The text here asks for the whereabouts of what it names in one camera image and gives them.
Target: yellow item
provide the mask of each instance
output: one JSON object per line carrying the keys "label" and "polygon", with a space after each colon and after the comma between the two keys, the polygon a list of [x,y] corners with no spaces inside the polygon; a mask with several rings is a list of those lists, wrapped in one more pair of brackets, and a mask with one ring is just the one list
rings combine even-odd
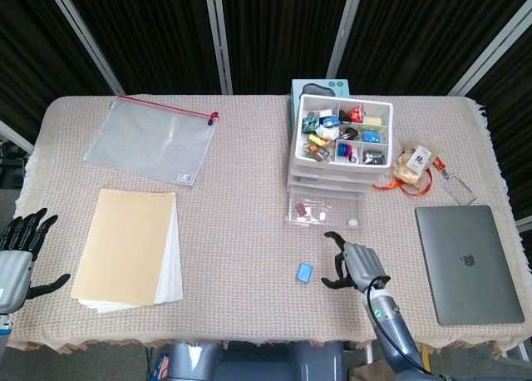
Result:
{"label": "yellow item", "polygon": [[382,119],[380,117],[365,116],[362,124],[372,125],[372,126],[382,126]]}
{"label": "yellow item", "polygon": [[315,134],[311,134],[310,136],[308,136],[308,139],[317,146],[328,146],[331,143],[330,141],[319,138]]}

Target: white ball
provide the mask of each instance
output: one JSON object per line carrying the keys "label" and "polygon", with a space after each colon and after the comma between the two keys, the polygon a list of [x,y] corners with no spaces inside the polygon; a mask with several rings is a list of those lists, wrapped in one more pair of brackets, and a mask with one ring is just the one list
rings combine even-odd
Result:
{"label": "white ball", "polygon": [[357,219],[354,219],[354,218],[349,219],[349,220],[347,221],[347,225],[348,225],[349,227],[352,227],[352,228],[354,229],[355,227],[358,227],[358,220],[357,220]]}

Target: notepad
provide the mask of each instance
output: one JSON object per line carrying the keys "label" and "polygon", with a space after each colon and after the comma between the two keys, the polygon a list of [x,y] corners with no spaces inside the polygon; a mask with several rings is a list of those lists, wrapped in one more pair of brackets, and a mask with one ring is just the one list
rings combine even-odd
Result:
{"label": "notepad", "polygon": [[183,299],[175,194],[102,189],[71,297],[98,313]]}

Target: red zipper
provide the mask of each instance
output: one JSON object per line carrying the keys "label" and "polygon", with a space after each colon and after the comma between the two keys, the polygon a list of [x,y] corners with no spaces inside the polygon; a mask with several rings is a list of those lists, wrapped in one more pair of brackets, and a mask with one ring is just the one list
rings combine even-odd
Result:
{"label": "red zipper", "polygon": [[214,121],[217,121],[219,119],[218,112],[213,112],[209,115],[207,113],[189,111],[187,109],[178,108],[176,106],[169,106],[169,105],[164,105],[164,104],[157,104],[155,102],[144,101],[144,100],[140,100],[139,98],[133,98],[132,96],[118,96],[118,99],[122,101],[135,101],[135,102],[141,103],[142,105],[151,106],[153,108],[162,108],[162,109],[166,109],[172,112],[182,113],[185,115],[208,117],[209,125],[212,125]]}

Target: black curtain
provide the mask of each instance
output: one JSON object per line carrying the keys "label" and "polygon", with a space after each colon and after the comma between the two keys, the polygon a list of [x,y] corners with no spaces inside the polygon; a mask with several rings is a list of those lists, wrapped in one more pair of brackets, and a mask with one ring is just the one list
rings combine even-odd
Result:
{"label": "black curtain", "polygon": [[223,0],[234,94],[324,78],[346,0]]}
{"label": "black curtain", "polygon": [[514,217],[532,215],[532,28],[467,94],[485,106]]}
{"label": "black curtain", "polygon": [[34,142],[60,96],[108,95],[53,0],[0,0],[0,120]]}
{"label": "black curtain", "polygon": [[72,0],[128,94],[219,94],[205,0]]}
{"label": "black curtain", "polygon": [[338,77],[355,94],[446,95],[526,0],[361,0]]}

